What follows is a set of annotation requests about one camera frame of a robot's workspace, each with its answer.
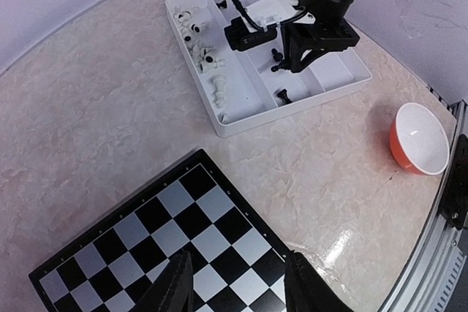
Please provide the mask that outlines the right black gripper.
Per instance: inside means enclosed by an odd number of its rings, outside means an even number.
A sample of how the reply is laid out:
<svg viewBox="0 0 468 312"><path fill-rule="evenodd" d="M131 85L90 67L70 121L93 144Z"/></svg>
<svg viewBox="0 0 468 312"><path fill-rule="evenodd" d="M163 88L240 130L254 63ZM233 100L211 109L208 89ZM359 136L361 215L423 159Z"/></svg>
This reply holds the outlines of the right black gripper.
<svg viewBox="0 0 468 312"><path fill-rule="evenodd" d="M300 73L327 53L355 47L360 36L346 20L336 25L289 23L282 26L283 59L278 69Z"/></svg>

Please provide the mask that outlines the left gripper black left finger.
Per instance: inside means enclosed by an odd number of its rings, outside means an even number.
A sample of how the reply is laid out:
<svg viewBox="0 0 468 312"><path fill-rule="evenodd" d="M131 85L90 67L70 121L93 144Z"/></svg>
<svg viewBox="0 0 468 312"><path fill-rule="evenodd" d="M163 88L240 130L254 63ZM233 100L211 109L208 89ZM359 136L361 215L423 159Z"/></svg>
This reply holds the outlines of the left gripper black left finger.
<svg viewBox="0 0 468 312"><path fill-rule="evenodd" d="M133 311L193 311L193 267L191 254L175 254Z"/></svg>

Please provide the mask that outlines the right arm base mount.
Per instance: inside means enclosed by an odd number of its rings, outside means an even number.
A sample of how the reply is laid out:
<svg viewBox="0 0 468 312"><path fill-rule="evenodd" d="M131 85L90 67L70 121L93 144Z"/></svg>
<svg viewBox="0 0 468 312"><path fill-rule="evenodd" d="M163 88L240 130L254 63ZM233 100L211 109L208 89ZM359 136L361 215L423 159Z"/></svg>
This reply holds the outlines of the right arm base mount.
<svg viewBox="0 0 468 312"><path fill-rule="evenodd" d="M441 212L457 230L467 229L467 136L460 134L441 199Z"/></svg>

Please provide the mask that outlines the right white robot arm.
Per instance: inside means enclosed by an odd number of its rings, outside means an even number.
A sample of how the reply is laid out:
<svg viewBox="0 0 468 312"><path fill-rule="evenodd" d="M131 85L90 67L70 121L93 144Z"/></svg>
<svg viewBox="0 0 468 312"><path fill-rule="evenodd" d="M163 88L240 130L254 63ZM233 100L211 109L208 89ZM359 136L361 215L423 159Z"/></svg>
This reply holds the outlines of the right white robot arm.
<svg viewBox="0 0 468 312"><path fill-rule="evenodd" d="M272 72L302 72L328 53L356 46L360 39L344 18L354 0L298 0L293 16L271 24L255 20L240 0L231 2L240 14L224 28L231 50L244 52L282 38L283 54L274 56Z"/></svg>

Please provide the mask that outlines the black grey chessboard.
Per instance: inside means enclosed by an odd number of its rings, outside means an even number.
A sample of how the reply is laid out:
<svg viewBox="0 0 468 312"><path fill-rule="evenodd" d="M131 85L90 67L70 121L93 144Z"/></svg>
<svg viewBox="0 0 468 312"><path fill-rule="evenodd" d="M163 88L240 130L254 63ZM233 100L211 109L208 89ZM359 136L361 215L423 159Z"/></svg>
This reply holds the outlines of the black grey chessboard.
<svg viewBox="0 0 468 312"><path fill-rule="evenodd" d="M190 253L196 311L284 311L286 245L198 150L30 273L49 311L129 311Z"/></svg>

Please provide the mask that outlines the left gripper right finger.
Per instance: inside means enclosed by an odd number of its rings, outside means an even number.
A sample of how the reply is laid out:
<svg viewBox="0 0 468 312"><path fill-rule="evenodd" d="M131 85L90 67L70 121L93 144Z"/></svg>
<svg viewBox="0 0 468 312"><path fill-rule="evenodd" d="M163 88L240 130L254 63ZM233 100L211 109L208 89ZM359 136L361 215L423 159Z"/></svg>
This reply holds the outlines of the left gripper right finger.
<svg viewBox="0 0 468 312"><path fill-rule="evenodd" d="M300 252L286 258L284 275L287 312L352 312Z"/></svg>

